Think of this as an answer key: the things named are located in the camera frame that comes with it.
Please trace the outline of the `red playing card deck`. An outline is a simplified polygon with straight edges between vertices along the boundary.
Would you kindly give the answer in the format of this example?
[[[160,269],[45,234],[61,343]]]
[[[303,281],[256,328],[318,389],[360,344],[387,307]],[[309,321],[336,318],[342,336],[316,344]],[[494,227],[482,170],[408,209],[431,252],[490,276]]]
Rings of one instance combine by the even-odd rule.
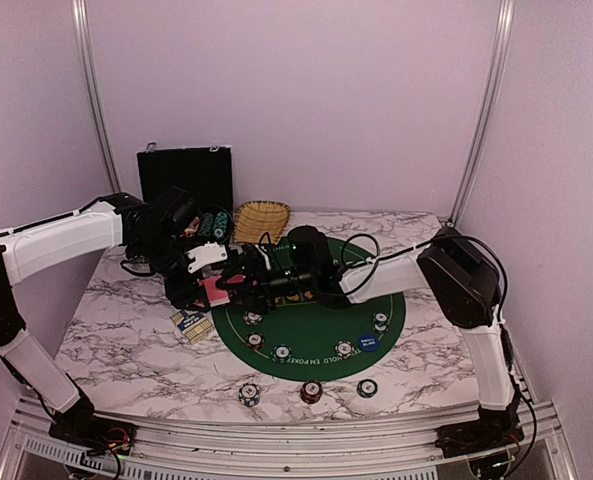
[[[211,307],[218,307],[230,303],[228,292],[217,286],[217,282],[220,279],[220,276],[212,276],[199,281],[199,284],[205,288],[207,300]]]

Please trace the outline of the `blue beige chip stack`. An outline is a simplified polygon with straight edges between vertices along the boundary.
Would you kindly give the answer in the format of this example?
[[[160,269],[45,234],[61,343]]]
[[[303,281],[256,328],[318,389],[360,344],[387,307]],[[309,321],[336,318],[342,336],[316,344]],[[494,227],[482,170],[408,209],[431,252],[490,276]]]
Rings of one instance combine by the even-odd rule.
[[[239,402],[245,407],[251,408],[260,401],[260,388],[256,383],[246,382],[238,390]]]

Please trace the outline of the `red black chip stack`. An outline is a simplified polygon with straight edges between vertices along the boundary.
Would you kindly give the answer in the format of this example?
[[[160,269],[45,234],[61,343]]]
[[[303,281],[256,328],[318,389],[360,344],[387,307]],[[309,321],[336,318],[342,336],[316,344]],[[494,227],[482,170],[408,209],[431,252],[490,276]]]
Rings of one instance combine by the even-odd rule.
[[[322,384],[318,381],[306,381],[302,384],[300,388],[300,398],[306,404],[317,403],[321,399],[322,394]]]

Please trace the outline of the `blue small blind button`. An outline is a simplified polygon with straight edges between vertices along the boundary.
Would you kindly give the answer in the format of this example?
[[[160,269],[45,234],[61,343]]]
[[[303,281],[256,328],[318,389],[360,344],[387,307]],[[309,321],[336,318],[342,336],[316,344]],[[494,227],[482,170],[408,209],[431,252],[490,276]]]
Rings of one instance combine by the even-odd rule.
[[[380,340],[376,335],[363,334],[359,336],[357,346],[363,352],[375,352],[380,347]]]

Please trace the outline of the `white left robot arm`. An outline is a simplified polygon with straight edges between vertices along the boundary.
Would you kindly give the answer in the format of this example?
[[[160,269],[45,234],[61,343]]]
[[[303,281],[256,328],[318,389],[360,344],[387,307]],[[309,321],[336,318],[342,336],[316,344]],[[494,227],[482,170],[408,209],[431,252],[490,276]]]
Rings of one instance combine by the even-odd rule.
[[[56,412],[82,445],[101,438],[102,423],[85,408],[82,393],[30,331],[18,293],[50,273],[62,273],[92,256],[122,246],[162,277],[164,293],[177,309],[205,290],[182,247],[181,233],[198,215],[196,202],[176,187],[148,204],[125,193],[101,196],[47,219],[0,230],[0,358]]]

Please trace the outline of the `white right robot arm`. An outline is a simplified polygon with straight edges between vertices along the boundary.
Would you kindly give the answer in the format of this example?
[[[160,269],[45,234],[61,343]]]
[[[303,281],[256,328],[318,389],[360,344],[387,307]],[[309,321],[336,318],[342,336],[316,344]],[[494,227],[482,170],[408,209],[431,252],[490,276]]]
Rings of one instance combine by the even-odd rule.
[[[277,297],[296,292],[309,291],[319,304],[342,309],[430,289],[443,316],[463,335],[473,362],[483,417],[472,425],[472,440],[491,448],[509,433],[505,412],[515,410],[520,397],[501,315],[507,275],[482,241],[444,226],[414,246],[358,261],[333,255],[328,238],[310,225],[291,230],[287,241],[290,266],[269,267],[258,248],[248,247],[217,286],[232,303],[259,314],[273,309]]]

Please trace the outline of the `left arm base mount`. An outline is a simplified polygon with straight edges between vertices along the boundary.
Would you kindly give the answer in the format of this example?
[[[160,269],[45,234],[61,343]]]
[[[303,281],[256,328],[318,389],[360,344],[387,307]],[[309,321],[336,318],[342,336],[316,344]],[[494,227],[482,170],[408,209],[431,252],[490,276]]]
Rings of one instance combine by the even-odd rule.
[[[51,437],[86,447],[91,455],[100,455],[107,450],[127,455],[135,434],[136,426],[132,423],[96,416],[81,424],[61,419],[49,428]]]

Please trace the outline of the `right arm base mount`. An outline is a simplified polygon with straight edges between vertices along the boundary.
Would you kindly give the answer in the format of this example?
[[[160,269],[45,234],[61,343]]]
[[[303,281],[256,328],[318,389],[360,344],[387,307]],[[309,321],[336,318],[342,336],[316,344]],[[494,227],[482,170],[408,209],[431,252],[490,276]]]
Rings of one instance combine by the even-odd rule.
[[[435,446],[445,458],[492,450],[525,438],[518,423],[504,428],[499,423],[473,420],[441,426],[436,430]]]

